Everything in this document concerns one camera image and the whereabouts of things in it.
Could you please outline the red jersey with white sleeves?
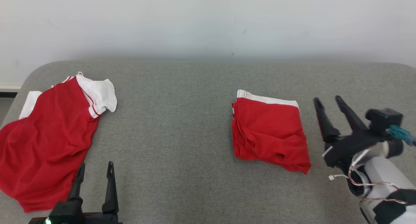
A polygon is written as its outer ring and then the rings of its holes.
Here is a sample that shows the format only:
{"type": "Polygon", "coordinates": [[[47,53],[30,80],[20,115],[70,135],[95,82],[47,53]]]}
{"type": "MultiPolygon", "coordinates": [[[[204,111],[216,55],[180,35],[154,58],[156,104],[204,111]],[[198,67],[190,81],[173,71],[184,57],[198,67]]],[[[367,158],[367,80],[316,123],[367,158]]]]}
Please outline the red jersey with white sleeves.
{"type": "Polygon", "coordinates": [[[117,106],[110,80],[81,72],[30,91],[19,119],[0,129],[0,190],[25,213],[65,200],[105,111],[117,106]]]}

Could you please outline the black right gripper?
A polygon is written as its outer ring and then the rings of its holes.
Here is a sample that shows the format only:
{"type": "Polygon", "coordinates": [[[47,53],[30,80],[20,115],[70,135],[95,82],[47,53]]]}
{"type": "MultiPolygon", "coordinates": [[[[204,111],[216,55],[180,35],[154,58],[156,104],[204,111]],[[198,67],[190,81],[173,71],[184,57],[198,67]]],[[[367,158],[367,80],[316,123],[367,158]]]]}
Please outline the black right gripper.
{"type": "Polygon", "coordinates": [[[335,128],[325,113],[325,108],[319,98],[314,98],[314,106],[318,119],[321,136],[325,142],[326,150],[323,159],[328,167],[336,167],[341,159],[354,156],[379,142],[390,138],[388,134],[377,134],[358,117],[358,115],[345,103],[341,96],[335,96],[339,110],[345,115],[353,134],[338,138],[340,132],[335,128]]]}

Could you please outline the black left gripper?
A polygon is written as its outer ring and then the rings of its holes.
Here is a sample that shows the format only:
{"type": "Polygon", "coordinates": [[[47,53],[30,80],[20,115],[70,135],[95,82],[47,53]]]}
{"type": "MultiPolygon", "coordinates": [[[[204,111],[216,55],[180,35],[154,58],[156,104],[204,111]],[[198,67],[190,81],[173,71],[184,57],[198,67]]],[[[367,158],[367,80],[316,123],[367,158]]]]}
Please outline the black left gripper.
{"type": "Polygon", "coordinates": [[[48,217],[31,218],[27,224],[123,224],[118,220],[119,204],[113,162],[108,163],[107,188],[102,212],[85,213],[82,211],[82,198],[79,196],[84,181],[85,163],[77,171],[67,201],[60,201],[48,217]]]}

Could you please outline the grey fabric sofa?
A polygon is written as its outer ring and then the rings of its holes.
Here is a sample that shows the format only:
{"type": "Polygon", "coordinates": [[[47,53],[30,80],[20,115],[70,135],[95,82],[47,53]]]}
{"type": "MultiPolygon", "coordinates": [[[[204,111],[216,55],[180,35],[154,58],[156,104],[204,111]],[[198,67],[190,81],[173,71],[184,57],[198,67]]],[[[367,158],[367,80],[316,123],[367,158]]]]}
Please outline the grey fabric sofa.
{"type": "Polygon", "coordinates": [[[85,159],[82,209],[101,210],[112,161],[124,224],[364,224],[345,180],[328,179],[339,170],[321,157],[313,98],[344,135],[351,130],[336,95],[361,119],[371,108],[394,109],[416,133],[416,68],[398,63],[60,61],[28,76],[0,128],[18,119],[29,91],[77,72],[110,79],[118,100],[100,118],[85,159]],[[312,164],[307,175],[234,156],[238,89],[297,101],[312,164]]]}

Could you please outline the red shorts white waistband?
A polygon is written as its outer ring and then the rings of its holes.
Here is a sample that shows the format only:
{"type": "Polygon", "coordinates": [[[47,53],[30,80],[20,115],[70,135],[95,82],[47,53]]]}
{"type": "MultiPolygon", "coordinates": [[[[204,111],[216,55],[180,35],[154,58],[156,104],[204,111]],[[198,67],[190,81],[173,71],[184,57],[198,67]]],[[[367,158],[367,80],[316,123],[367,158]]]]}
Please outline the red shorts white waistband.
{"type": "Polygon", "coordinates": [[[297,101],[239,89],[232,108],[231,132],[237,158],[260,160],[305,175],[309,172],[307,138],[297,101]]]}

